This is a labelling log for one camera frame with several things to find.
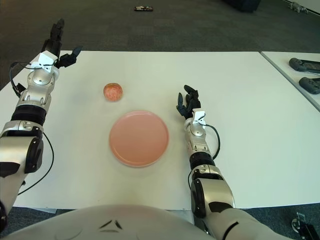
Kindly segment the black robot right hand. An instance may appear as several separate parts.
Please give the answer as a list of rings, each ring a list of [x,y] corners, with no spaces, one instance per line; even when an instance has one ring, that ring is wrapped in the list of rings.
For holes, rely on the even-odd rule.
[[[184,85],[184,90],[186,91],[185,95],[185,104],[182,94],[179,92],[177,97],[177,106],[176,109],[182,117],[186,120],[193,117],[193,109],[200,109],[201,102],[199,101],[199,93],[196,89]]]

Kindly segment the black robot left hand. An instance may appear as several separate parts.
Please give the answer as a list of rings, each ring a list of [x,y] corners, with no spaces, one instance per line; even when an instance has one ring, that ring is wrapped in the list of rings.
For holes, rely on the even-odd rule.
[[[64,32],[65,21],[63,18],[57,21],[52,25],[50,31],[50,37],[44,42],[41,52],[49,51],[51,54],[57,57],[57,60],[54,60],[51,63],[51,66],[56,68],[64,67],[67,68],[76,63],[77,57],[83,49],[83,46],[77,46],[72,50],[71,54],[64,54],[60,56],[61,47],[62,47],[62,36]]]

